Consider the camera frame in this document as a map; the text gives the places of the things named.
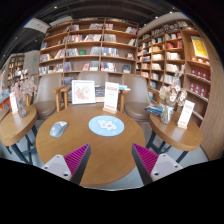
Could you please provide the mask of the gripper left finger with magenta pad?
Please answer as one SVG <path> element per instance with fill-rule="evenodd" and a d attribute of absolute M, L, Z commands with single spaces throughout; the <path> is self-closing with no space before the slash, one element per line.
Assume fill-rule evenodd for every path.
<path fill-rule="evenodd" d="M 79 185 L 90 155 L 90 145 L 86 144 L 65 156 L 55 155 L 42 169 Z"/>

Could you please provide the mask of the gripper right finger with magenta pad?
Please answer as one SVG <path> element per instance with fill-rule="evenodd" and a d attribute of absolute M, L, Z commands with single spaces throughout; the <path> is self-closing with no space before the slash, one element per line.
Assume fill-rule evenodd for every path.
<path fill-rule="evenodd" d="M 148 185 L 182 169 L 182 166 L 167 154 L 158 155 L 135 143 L 132 144 L 132 156 L 143 185 Z"/>

